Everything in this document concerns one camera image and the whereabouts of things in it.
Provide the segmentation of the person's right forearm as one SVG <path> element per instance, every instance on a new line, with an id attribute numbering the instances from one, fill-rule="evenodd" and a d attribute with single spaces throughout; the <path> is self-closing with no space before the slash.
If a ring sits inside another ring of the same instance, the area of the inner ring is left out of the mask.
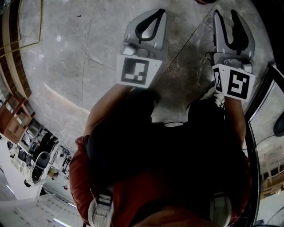
<path id="1" fill-rule="evenodd" d="M 242 150 L 246 136 L 246 121 L 240 100 L 225 97 L 225 124 L 233 145 Z"/>

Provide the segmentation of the white office desk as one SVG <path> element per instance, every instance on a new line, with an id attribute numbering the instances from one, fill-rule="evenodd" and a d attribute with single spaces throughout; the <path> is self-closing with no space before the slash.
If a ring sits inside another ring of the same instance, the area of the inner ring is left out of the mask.
<path id="1" fill-rule="evenodd" d="M 49 193 L 47 188 L 43 188 L 43 185 L 26 187 L 24 185 L 24 180 L 26 176 L 23 175 L 20 170 L 18 170 L 11 160 L 16 160 L 16 157 L 13 159 L 10 157 L 10 151 L 7 147 L 7 141 L 2 138 L 0 140 L 0 166 L 4 171 L 4 175 L 7 179 L 8 185 L 14 196 L 17 200 L 32 199 L 36 200 L 40 196 L 42 189 L 46 194 L 54 195 L 54 193 Z"/>

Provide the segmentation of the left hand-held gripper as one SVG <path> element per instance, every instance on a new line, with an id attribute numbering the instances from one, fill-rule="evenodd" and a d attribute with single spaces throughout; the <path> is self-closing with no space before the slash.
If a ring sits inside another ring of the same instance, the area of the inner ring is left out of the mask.
<path id="1" fill-rule="evenodd" d="M 150 10 L 134 18 L 126 27 L 122 49 L 117 55 L 116 82 L 121 85 L 149 88 L 164 60 L 167 13 Z M 152 48 L 139 45 L 142 42 Z"/>

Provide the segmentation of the white and black robot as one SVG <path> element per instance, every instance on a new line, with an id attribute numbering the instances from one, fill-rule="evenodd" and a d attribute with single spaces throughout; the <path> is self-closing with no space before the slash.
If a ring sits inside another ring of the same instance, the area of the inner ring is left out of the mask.
<path id="1" fill-rule="evenodd" d="M 45 179 L 42 179 L 45 168 L 48 166 L 50 160 L 50 154 L 48 152 L 41 152 L 35 162 L 27 170 L 27 174 L 24 180 L 24 185 L 29 187 L 40 186 L 46 183 Z"/>

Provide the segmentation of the black round stand base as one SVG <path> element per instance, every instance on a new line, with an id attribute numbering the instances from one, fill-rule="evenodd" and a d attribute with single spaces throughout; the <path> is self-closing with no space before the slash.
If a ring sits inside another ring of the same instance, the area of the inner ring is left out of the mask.
<path id="1" fill-rule="evenodd" d="M 279 116 L 273 127 L 273 133 L 276 137 L 284 136 L 284 112 Z"/>

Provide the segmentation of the person's red shirt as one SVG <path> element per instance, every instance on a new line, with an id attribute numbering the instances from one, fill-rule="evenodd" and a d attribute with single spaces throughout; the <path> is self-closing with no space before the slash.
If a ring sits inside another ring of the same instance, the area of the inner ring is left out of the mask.
<path id="1" fill-rule="evenodd" d="M 83 222 L 90 225 L 88 211 L 91 202 L 107 188 L 107 184 L 101 182 L 91 169 L 84 145 L 85 137 L 79 137 L 75 142 L 78 150 L 70 163 L 70 191 Z M 230 186 L 227 191 L 232 205 L 231 223 L 234 223 L 244 211 L 252 188 L 249 160 L 245 155 L 242 157 L 245 160 L 245 168 L 241 172 L 241 179 L 232 179 L 234 186 Z M 169 179 L 156 172 L 144 172 L 115 182 L 112 227 L 130 227 L 135 215 L 148 203 L 181 202 L 183 194 L 177 192 L 177 187 L 169 183 Z"/>

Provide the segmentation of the light wooden crate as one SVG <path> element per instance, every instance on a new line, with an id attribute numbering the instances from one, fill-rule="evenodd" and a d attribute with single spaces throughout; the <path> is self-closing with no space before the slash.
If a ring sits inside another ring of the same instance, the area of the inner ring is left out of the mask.
<path id="1" fill-rule="evenodd" d="M 260 200 L 284 190 L 284 164 L 261 174 Z"/>

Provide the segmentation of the person's black trousers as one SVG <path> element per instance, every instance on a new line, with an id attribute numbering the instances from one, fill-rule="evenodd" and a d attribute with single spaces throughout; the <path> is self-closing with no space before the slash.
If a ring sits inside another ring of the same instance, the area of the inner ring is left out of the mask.
<path id="1" fill-rule="evenodd" d="M 187 109 L 187 122 L 166 127 L 151 120 L 155 100 L 152 91 L 134 89 L 95 124 L 84 142 L 94 166 L 107 168 L 112 181 L 163 165 L 182 172 L 202 164 L 209 177 L 220 175 L 229 186 L 241 179 L 245 154 L 229 140 L 225 109 L 196 101 Z"/>

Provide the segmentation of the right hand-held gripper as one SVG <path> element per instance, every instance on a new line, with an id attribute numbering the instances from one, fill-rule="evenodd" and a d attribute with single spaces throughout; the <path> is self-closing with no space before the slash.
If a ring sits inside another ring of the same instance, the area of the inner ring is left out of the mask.
<path id="1" fill-rule="evenodd" d="M 218 10 L 213 13 L 216 52 L 209 53 L 209 60 L 216 91 L 226 97 L 247 102 L 256 79 L 252 74 L 255 40 L 240 14 L 235 10 L 231 10 L 231 14 L 234 26 L 230 47 L 223 17 Z"/>

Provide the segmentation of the reddish wooden chair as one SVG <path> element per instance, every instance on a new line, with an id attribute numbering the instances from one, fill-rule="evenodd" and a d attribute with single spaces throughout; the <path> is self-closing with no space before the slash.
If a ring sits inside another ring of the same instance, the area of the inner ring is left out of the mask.
<path id="1" fill-rule="evenodd" d="M 8 95 L 0 106 L 0 134 L 17 144 L 34 116 L 28 100 L 17 94 Z"/>

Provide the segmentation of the person's left forearm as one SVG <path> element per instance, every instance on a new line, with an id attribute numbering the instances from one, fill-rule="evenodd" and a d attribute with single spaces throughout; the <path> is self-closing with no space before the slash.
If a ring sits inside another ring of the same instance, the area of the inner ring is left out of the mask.
<path id="1" fill-rule="evenodd" d="M 131 86 L 115 84 L 110 88 L 93 106 L 91 109 L 83 136 L 90 135 L 95 124 L 105 118 L 113 109 L 113 107 L 119 103 L 130 91 Z"/>

